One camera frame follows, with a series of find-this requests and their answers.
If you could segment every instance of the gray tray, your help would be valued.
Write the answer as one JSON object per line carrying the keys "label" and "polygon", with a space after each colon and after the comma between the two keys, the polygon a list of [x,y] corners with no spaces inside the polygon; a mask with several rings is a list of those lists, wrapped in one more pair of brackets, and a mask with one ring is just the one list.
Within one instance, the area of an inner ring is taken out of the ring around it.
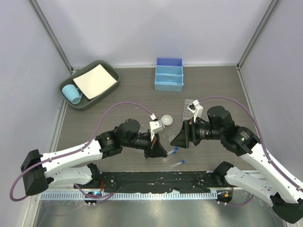
{"label": "gray tray", "polygon": [[[105,92],[103,92],[102,94],[100,94],[99,96],[89,100],[85,97],[85,95],[82,96],[81,101],[74,105],[72,104],[70,101],[68,101],[65,96],[62,94],[62,88],[65,85],[68,84],[73,84],[76,86],[76,84],[74,83],[73,79],[76,77],[79,77],[81,75],[83,75],[84,73],[87,73],[88,71],[91,71],[93,68],[95,68],[98,65],[102,65],[103,68],[113,77],[115,78],[115,80],[117,81],[115,84],[113,84],[109,89],[107,89]],[[94,104],[96,104],[98,101],[100,101],[102,98],[104,98],[105,96],[107,96],[109,93],[111,93],[113,90],[115,90],[118,85],[120,83],[120,76],[119,74],[115,71],[115,69],[109,65],[108,63],[106,63],[105,61],[94,61],[93,63],[89,64],[88,66],[85,66],[83,69],[77,70],[73,75],[71,75],[70,77],[68,77],[65,81],[63,81],[60,86],[59,86],[59,90],[61,92],[61,94],[63,95],[64,99],[67,101],[67,103],[74,107],[77,110],[87,110],[88,108],[92,107]]]}

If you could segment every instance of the wire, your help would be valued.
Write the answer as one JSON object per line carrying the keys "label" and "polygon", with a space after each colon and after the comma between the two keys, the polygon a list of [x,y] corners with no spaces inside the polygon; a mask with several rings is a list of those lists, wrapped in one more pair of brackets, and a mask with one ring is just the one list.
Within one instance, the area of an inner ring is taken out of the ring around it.
{"label": "wire", "polygon": [[90,199],[103,199],[103,198],[106,198],[107,196],[109,195],[114,195],[115,193],[112,192],[112,193],[109,193],[109,194],[106,194],[106,195],[102,195],[102,196],[98,196],[98,195],[91,195],[91,194],[86,194],[77,184],[74,183],[74,186],[83,194],[85,195],[87,198],[90,198]]}
{"label": "wire", "polygon": [[100,127],[100,125],[101,125],[103,119],[104,119],[105,116],[108,114],[108,112],[111,111],[114,107],[116,107],[116,106],[118,106],[118,105],[122,105],[122,104],[132,104],[132,105],[136,105],[136,106],[138,106],[138,107],[141,107],[141,108],[144,109],[145,111],[147,111],[150,115],[152,115],[152,112],[151,112],[149,109],[147,109],[146,107],[144,107],[143,105],[138,104],[138,103],[134,103],[134,102],[120,102],[120,103],[116,103],[116,104],[112,105],[112,106],[111,106],[110,108],[108,108],[108,110],[106,110],[106,112],[103,114],[103,116],[101,117],[101,119],[100,119],[100,121],[99,121],[99,123],[98,123],[98,125],[97,125],[97,127],[96,127],[96,129],[95,129],[95,132],[94,132],[93,136],[92,136],[91,139],[86,143],[86,145],[85,145],[84,147],[82,147],[82,148],[80,148],[80,149],[77,149],[77,150],[75,150],[75,151],[72,151],[72,152],[63,154],[63,155],[55,156],[55,157],[53,157],[52,159],[48,158],[48,159],[46,159],[46,160],[44,160],[44,161],[41,161],[41,162],[38,162],[38,163],[32,165],[31,167],[27,168],[26,170],[24,170],[24,171],[15,179],[15,181],[13,182],[13,184],[12,184],[12,186],[11,186],[11,188],[10,188],[10,191],[9,191],[9,198],[10,198],[12,201],[14,201],[14,202],[22,201],[22,200],[24,200],[25,198],[27,198],[26,195],[23,196],[22,198],[18,198],[18,199],[14,198],[14,196],[13,196],[13,192],[14,192],[14,189],[15,189],[15,187],[16,187],[16,184],[18,183],[18,181],[19,181],[25,174],[27,174],[27,173],[28,173],[29,171],[31,171],[32,169],[34,169],[34,168],[36,168],[37,166],[42,165],[42,164],[44,164],[44,163],[46,163],[46,162],[50,162],[50,161],[52,161],[52,160],[56,160],[56,159],[59,159],[59,158],[62,158],[62,157],[66,157],[66,156],[69,156],[69,155],[76,154],[76,153],[82,151],[83,149],[87,148],[87,147],[90,145],[90,143],[94,140],[94,138],[96,137],[96,134],[97,134],[97,132],[98,132],[98,129],[99,129],[99,127]]}
{"label": "wire", "polygon": [[266,146],[265,146],[265,142],[264,142],[264,138],[262,136],[261,130],[257,124],[257,120],[254,118],[254,116],[250,113],[249,109],[246,108],[246,106],[244,106],[242,103],[240,103],[239,101],[232,99],[232,98],[228,98],[228,97],[224,97],[224,96],[210,96],[210,97],[206,97],[206,98],[202,98],[200,100],[198,100],[199,102],[205,101],[207,99],[212,99],[212,98],[221,98],[221,99],[226,99],[229,101],[232,101],[236,104],[238,104],[239,106],[241,106],[245,112],[250,116],[250,118],[252,119],[252,121],[254,122],[257,132],[260,136],[260,140],[261,140],[261,146],[263,148],[263,152],[264,155],[266,156],[267,160],[269,163],[271,163],[273,165],[273,167],[286,179],[289,181],[289,183],[291,183],[294,187],[296,187],[298,190],[300,190],[301,192],[303,192],[303,188],[301,188],[299,185],[297,185],[292,179],[290,179],[274,162],[273,160],[270,158]]}
{"label": "wire", "polygon": [[98,201],[98,202],[96,202],[95,204],[102,204],[102,203],[106,202],[106,201],[109,200],[114,194],[115,194],[115,193],[112,193],[112,195],[108,196],[106,199],[101,200],[101,201]]}
{"label": "wire", "polygon": [[233,186],[232,186],[232,190],[230,193],[227,193],[228,191],[224,191],[224,192],[219,192],[217,195],[221,195],[223,193],[227,194],[228,196],[231,195],[233,193]]}
{"label": "wire", "polygon": [[104,188],[104,181],[102,180],[102,181],[101,181],[100,193],[102,193],[103,188]]}
{"label": "wire", "polygon": [[241,204],[229,204],[229,203],[227,203],[227,204],[225,205],[224,202],[220,202],[220,203],[221,203],[221,204],[224,204],[225,206],[229,206],[229,207],[241,207],[241,206],[245,206],[246,204],[250,203],[250,202],[252,201],[253,198],[254,198],[254,195],[251,195],[251,197],[250,197],[249,200],[247,200],[246,202],[241,203]]}

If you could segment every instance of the gray floor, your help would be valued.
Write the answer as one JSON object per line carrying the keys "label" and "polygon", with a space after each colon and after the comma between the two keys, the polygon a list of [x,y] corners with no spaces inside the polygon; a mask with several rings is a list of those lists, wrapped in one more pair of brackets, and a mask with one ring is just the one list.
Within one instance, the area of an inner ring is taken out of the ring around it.
{"label": "gray floor", "polygon": [[[121,101],[138,102],[151,109],[158,118],[164,114],[173,117],[173,124],[161,133],[161,143],[170,150],[168,134],[177,134],[182,125],[185,99],[199,99],[207,96],[228,96],[246,104],[244,92],[236,67],[185,67],[184,87],[181,93],[154,90],[155,68],[117,69],[121,75],[120,86],[106,98],[86,111],[67,108],[57,150],[73,147],[89,140],[102,114],[113,104]],[[214,105],[223,105],[232,114],[236,124],[254,130],[248,115],[236,104],[221,99],[202,103],[206,110]],[[148,114],[136,106],[123,105],[115,108],[101,124],[99,133],[112,130],[128,118],[138,120],[143,130],[148,129]],[[202,141],[197,147],[181,149],[166,163],[160,158],[145,159],[137,150],[125,148],[122,154],[95,161],[101,171],[163,171],[168,165],[185,160],[186,163],[174,170],[213,170],[222,161],[228,161],[242,170],[253,169],[248,163],[225,150],[219,141]]]}

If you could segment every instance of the small white dish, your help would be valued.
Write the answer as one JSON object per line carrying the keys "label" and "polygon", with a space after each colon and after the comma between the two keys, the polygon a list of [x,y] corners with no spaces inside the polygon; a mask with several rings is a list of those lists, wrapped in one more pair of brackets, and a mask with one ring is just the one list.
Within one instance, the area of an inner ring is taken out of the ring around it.
{"label": "small white dish", "polygon": [[170,115],[164,115],[161,117],[161,121],[165,126],[169,126],[172,124],[172,117]]}

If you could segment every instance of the white cable clip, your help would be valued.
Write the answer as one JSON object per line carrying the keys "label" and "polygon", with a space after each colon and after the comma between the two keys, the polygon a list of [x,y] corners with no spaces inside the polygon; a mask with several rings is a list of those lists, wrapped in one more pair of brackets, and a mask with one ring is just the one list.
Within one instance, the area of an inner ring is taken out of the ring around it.
{"label": "white cable clip", "polygon": [[150,130],[151,130],[151,141],[155,137],[155,134],[163,132],[165,126],[163,125],[161,120],[150,122]]}
{"label": "white cable clip", "polygon": [[190,103],[187,109],[194,114],[194,122],[196,122],[197,117],[201,118],[203,107],[200,105],[198,100]]}
{"label": "white cable clip", "polygon": [[150,115],[150,117],[152,120],[155,120],[157,118],[154,113],[152,115]]}

